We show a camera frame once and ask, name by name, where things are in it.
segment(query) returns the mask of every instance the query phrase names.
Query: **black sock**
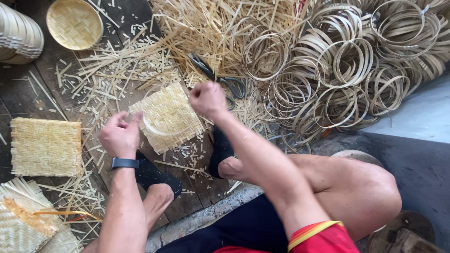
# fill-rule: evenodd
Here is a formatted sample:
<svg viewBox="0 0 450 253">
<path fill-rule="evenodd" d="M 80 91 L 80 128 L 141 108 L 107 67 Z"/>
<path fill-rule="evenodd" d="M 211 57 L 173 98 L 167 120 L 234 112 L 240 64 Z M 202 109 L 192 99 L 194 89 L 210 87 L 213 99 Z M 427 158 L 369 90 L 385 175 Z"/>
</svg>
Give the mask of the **black sock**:
<svg viewBox="0 0 450 253">
<path fill-rule="evenodd" d="M 183 188 L 181 181 L 171 175 L 159 171 L 141 152 L 136 152 L 139 169 L 135 170 L 136 182 L 147 191 L 154 184 L 168 184 L 173 191 L 174 199 L 180 195 Z"/>
<path fill-rule="evenodd" d="M 209 173 L 216 178 L 221 178 L 218 172 L 219 163 L 230 156 L 234 157 L 234 150 L 230 141 L 226 138 L 222 131 L 214 126 L 214 143 L 212 144 L 213 151 L 211 160 L 209 161 Z"/>
</svg>

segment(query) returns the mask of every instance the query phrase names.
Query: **woven bamboo square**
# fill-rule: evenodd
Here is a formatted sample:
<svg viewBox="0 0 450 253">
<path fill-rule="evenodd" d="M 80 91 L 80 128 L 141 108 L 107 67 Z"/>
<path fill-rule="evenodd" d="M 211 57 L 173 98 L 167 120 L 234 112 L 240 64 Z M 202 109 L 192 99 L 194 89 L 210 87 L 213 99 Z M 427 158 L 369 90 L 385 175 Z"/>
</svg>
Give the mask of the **woven bamboo square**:
<svg viewBox="0 0 450 253">
<path fill-rule="evenodd" d="M 51 222 L 27 212 L 12 198 L 0 201 L 0 253 L 34 253 L 56 231 Z"/>
<path fill-rule="evenodd" d="M 205 131 L 179 82 L 170 84 L 130 106 L 143 110 L 140 128 L 157 154 L 163 153 Z"/>
<path fill-rule="evenodd" d="M 79 122 L 15 118 L 11 121 L 12 173 L 77 176 L 81 167 Z"/>
<path fill-rule="evenodd" d="M 14 199 L 18 205 L 29 213 L 56 211 L 53 209 L 52 203 L 42 194 L 39 185 L 33 180 L 26 182 L 22 177 L 16 177 L 11 181 L 1 184 L 0 198 Z M 45 219 L 59 228 L 58 232 L 39 250 L 39 253 L 79 253 L 83 249 L 80 246 L 80 242 L 70 230 L 70 227 L 63 224 L 63 221 L 57 215 L 40 214 L 39 218 Z"/>
</svg>

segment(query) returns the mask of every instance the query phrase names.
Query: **bamboo basket rim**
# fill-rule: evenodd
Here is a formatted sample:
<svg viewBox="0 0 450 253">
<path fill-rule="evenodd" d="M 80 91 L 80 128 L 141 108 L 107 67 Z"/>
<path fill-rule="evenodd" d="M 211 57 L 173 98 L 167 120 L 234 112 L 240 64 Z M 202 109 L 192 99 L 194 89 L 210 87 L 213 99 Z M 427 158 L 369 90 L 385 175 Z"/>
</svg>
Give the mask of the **bamboo basket rim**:
<svg viewBox="0 0 450 253">
<path fill-rule="evenodd" d="M 58 4 L 61 4 L 62 2 L 66 2 L 66 1 L 67 2 L 70 1 L 70 2 L 74 2 L 74 3 L 78 3 L 78 4 L 82 5 L 82 6 L 88 6 L 87 9 L 90 9 L 90 10 L 93 11 L 93 13 L 95 13 L 95 17 L 96 17 L 95 20 L 97 20 L 99 22 L 100 27 L 101 27 L 101 31 L 100 31 L 99 37 L 98 37 L 98 39 L 97 39 L 97 41 L 95 43 L 93 43 L 93 44 L 91 44 L 91 45 L 89 45 L 87 47 L 82 47 L 82 48 L 76 47 L 76 48 L 74 48 L 73 45 L 70 45 L 69 43 L 65 43 L 64 41 L 60 41 L 59 39 L 56 38 L 57 34 L 53 30 L 53 27 L 51 25 L 49 25 L 50 14 L 52 13 L 52 11 L 54 11 L 54 7 L 55 6 L 57 6 Z M 47 23 L 47 28 L 49 29 L 49 32 L 50 32 L 51 36 L 56 40 L 56 42 L 58 42 L 60 45 L 62 45 L 63 47 L 65 47 L 67 49 L 75 50 L 75 51 L 88 50 L 88 49 L 93 48 L 95 44 L 98 44 L 101 41 L 102 36 L 103 36 L 103 32 L 104 32 L 103 21 L 102 21 L 100 15 L 99 15 L 99 13 L 90 4 L 86 3 L 83 0 L 56 0 L 54 3 L 52 3 L 52 5 L 47 10 L 47 14 L 46 14 L 46 17 L 45 17 L 45 22 Z"/>
</svg>

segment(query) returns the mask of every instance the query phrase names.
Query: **round bamboo tray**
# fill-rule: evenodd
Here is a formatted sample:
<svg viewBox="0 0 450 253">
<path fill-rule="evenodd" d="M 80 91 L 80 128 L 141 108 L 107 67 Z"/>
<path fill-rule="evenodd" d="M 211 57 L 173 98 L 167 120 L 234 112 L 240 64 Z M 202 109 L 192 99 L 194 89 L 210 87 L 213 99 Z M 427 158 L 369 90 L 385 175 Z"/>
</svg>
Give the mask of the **round bamboo tray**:
<svg viewBox="0 0 450 253">
<path fill-rule="evenodd" d="M 47 12 L 52 37 L 63 47 L 86 50 L 100 42 L 103 23 L 95 9 L 83 0 L 57 0 Z"/>
<path fill-rule="evenodd" d="M 26 64 L 43 48 L 44 35 L 36 22 L 0 3 L 0 62 Z"/>
</svg>

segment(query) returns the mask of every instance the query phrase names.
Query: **stacked baskets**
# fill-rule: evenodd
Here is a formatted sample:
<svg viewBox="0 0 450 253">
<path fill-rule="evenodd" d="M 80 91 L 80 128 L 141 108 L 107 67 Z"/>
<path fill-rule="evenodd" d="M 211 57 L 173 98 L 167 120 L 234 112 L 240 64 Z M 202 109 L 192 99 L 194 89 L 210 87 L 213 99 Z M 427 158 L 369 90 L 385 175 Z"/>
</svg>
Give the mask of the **stacked baskets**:
<svg viewBox="0 0 450 253">
<path fill-rule="evenodd" d="M 36 22 L 0 3 L 0 62 L 26 64 L 43 48 L 44 35 Z"/>
</svg>

